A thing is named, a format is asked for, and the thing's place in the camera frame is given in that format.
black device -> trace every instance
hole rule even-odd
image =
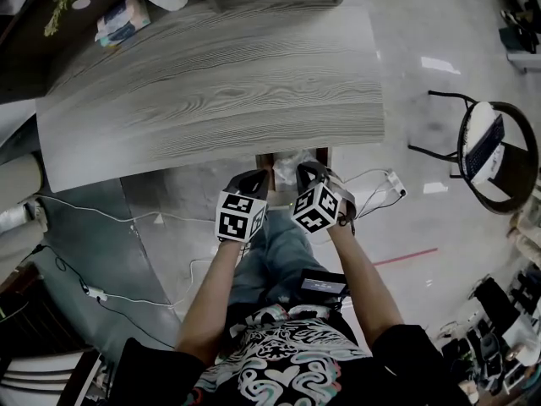
[[[304,299],[315,304],[329,298],[344,299],[350,295],[344,274],[312,269],[303,269],[299,288]]]
[[[504,119],[502,115],[490,125],[489,130],[484,133],[481,140],[473,147],[472,151],[466,154],[465,165],[466,175],[473,179],[484,164],[490,159],[496,148],[505,137]]]
[[[227,193],[246,195],[258,200],[267,200],[269,192],[269,172],[250,170],[234,176],[224,189]]]

electronic device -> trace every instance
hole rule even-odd
[[[402,181],[398,178],[398,175],[394,171],[389,171],[389,174],[387,174],[387,180],[392,185],[393,189],[398,193],[399,197],[406,197],[406,188],[404,187]]]
[[[308,302],[323,302],[329,298],[349,296],[346,276],[327,271],[303,269],[299,284],[300,294]]]
[[[466,154],[465,165],[466,175],[473,179],[484,164],[490,159],[501,141],[505,137],[504,119],[502,115],[490,125],[489,130],[484,133],[481,140]]]

wire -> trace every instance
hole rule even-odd
[[[384,180],[381,184],[379,184],[376,189],[374,190],[374,192],[370,195],[370,197],[368,199],[366,199],[366,201],[364,202],[364,205],[363,207],[361,208],[361,210],[358,212],[357,216],[355,217],[356,220],[358,220],[362,215],[363,215],[363,212],[364,212],[364,208],[368,205],[368,203],[372,200],[372,198],[378,193],[378,190],[383,186],[385,185],[386,183],[388,182],[388,180]]]
[[[5,322],[7,319],[11,319],[14,315],[17,315],[18,313],[20,313],[22,310],[24,310],[26,308],[26,306],[28,305],[28,301],[26,301],[26,304],[24,304],[21,308],[19,308],[17,311],[15,311],[14,313],[11,313],[10,315],[8,315],[7,317],[4,317],[2,320],[0,320],[0,323],[3,323]]]
[[[156,337],[150,335],[147,331],[145,331],[141,326],[139,326],[137,323],[135,323],[134,321],[131,320],[131,318],[127,317],[124,313],[120,312],[120,311],[116,311],[116,310],[113,310],[113,309],[110,309],[109,307],[106,307],[104,304],[101,303],[101,299],[100,298],[97,298],[97,301],[98,301],[98,304],[100,305],[100,307],[108,310],[108,311],[111,311],[112,313],[117,313],[118,315],[123,315],[126,319],[128,319],[128,321],[133,325],[135,326],[136,328],[140,329],[142,332],[144,332],[146,335],[148,335],[150,338],[152,338],[153,340],[156,340],[158,343],[161,343],[163,344],[164,346],[168,346],[169,348],[174,348],[171,344],[167,344],[167,343],[164,343],[162,342],[162,340],[158,340]]]
[[[87,291],[88,291],[88,286],[86,285],[85,279],[81,276],[81,274],[79,274],[79,272],[78,272],[75,268],[73,268],[73,267],[72,267],[69,263],[67,263],[62,257],[60,257],[60,255],[58,255],[57,251],[56,251],[55,249],[53,249],[53,247],[51,247],[51,246],[49,246],[49,245],[41,245],[41,244],[38,244],[38,245],[36,246],[36,249],[35,249],[34,251],[32,251],[32,254],[39,253],[40,251],[42,251],[42,250],[45,249],[45,248],[48,248],[49,250],[51,250],[51,251],[54,253],[54,255],[56,256],[56,258],[55,258],[55,265],[57,266],[57,268],[58,268],[60,271],[66,272],[66,271],[68,270],[67,268],[69,268],[69,269],[71,269],[71,270],[75,273],[75,275],[77,275],[77,277],[79,277],[79,284],[81,285],[81,288],[83,289],[83,292],[86,294]],[[146,335],[148,335],[148,336],[149,336],[150,338],[152,338],[153,340],[156,340],[158,343],[161,343],[161,344],[163,344],[163,345],[165,345],[165,346],[168,346],[169,348],[173,348],[173,346],[171,346],[170,344],[164,343],[164,342],[162,342],[161,340],[158,340],[156,337],[151,336],[147,331],[145,331],[141,326],[137,325],[137,323],[135,323],[134,321],[132,321],[132,320],[131,320],[129,317],[127,317],[124,313],[121,313],[120,311],[116,311],[116,310],[110,309],[110,308],[106,307],[105,305],[103,305],[103,304],[101,303],[101,299],[100,299],[100,298],[97,298],[97,301],[98,301],[98,304],[99,304],[101,307],[103,307],[104,309],[109,310],[109,311],[111,311],[111,312],[113,312],[113,313],[117,313],[117,314],[119,314],[119,315],[123,315],[126,319],[129,320],[129,322],[130,322],[132,325],[134,325],[135,327],[139,328],[142,332],[144,332]],[[15,313],[13,313],[12,315],[6,317],[6,319],[1,320],[0,322],[5,321],[5,320],[7,320],[9,317],[14,316],[14,315],[17,314],[19,311],[16,311]]]
[[[378,209],[384,209],[386,207],[391,207],[393,205],[395,205],[396,203],[398,203],[400,200],[402,200],[404,198],[403,195],[401,195],[400,197],[398,197],[397,200],[393,201],[392,203],[390,203],[389,205],[384,205],[384,206],[378,206],[378,207],[375,207],[374,209],[372,209],[371,211],[368,211],[366,212],[365,214],[361,215],[360,217],[358,218],[362,218],[362,217],[366,217],[367,215],[371,214],[372,212],[374,211],[377,211]]]
[[[126,296],[119,295],[119,294],[105,294],[105,295],[108,298],[125,299],[125,300],[127,300],[129,302],[134,302],[136,304],[150,304],[150,305],[157,305],[159,307],[167,307],[167,308],[172,309],[172,308],[176,307],[177,305],[181,304],[182,302],[184,302],[184,300],[188,297],[188,293],[189,293],[190,289],[194,286],[194,269],[193,269],[193,265],[194,265],[194,263],[201,263],[201,262],[211,263],[212,261],[203,260],[203,259],[197,259],[197,260],[193,260],[193,261],[189,262],[190,284],[189,284],[188,290],[186,290],[186,293],[184,294],[183,298],[180,299],[179,301],[175,302],[174,304],[163,304],[161,302],[153,302],[153,301],[149,301],[149,300],[146,300],[146,299],[131,299],[131,298],[127,298]]]
[[[79,277],[79,284],[81,285],[81,288],[83,289],[83,292],[86,293],[88,291],[88,285],[86,284],[86,281],[83,278],[83,276],[81,274],[79,274],[79,271],[77,271],[73,266],[71,266],[62,257],[60,257],[60,255],[58,255],[57,251],[55,249],[53,249],[53,247],[51,247],[49,245],[38,244],[36,246],[36,249],[34,251],[32,251],[32,254],[39,253],[44,248],[48,248],[55,255],[54,264],[57,266],[59,271],[66,272],[68,270],[67,268],[69,268],[74,272],[74,274],[77,277]]]
[[[385,174],[385,176],[389,176],[389,172],[385,170],[384,168],[370,168],[370,170],[366,170],[365,172],[362,172],[361,174],[358,174],[357,176],[350,178],[348,180],[344,180],[344,184],[347,184],[348,182],[351,182],[352,180],[355,180],[356,178],[360,178],[361,176],[364,176],[367,173],[372,172],[382,172]]]
[[[21,264],[22,264],[26,259],[28,259],[31,255],[34,255],[34,253],[28,254],[22,261],[20,261],[19,264],[21,265]]]
[[[152,212],[148,212],[143,215],[139,215],[137,217],[132,217],[132,218],[118,218],[113,215],[109,215],[108,213],[105,213],[104,211],[100,211],[99,209],[96,209],[94,207],[82,207],[82,206],[72,205],[71,203],[68,203],[67,201],[57,199],[56,197],[51,197],[50,195],[44,195],[44,194],[39,194],[39,193],[36,193],[36,195],[43,199],[54,200],[54,201],[57,201],[58,203],[62,203],[63,205],[73,207],[74,209],[77,209],[78,211],[90,211],[90,212],[99,213],[100,215],[103,215],[104,217],[107,217],[107,218],[111,218],[113,221],[116,221],[116,222],[136,221],[141,218],[149,217],[150,215],[162,215],[164,217],[176,218],[180,221],[196,221],[196,222],[212,222],[212,223],[215,222],[214,220],[200,220],[199,218],[179,217],[178,215],[173,215],[172,213],[160,212],[160,211],[152,211]]]

plastic bag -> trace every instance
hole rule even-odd
[[[277,160],[272,166],[276,191],[297,191],[297,166],[306,161],[316,159],[308,151],[299,151],[293,156]]]
[[[98,20],[95,41],[111,47],[134,35],[150,24],[146,4],[142,0],[126,0]]]

gray wood grain tabletop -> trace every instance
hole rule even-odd
[[[380,142],[380,66],[359,6],[192,1],[116,51],[58,59],[37,101],[54,191],[246,154]]]

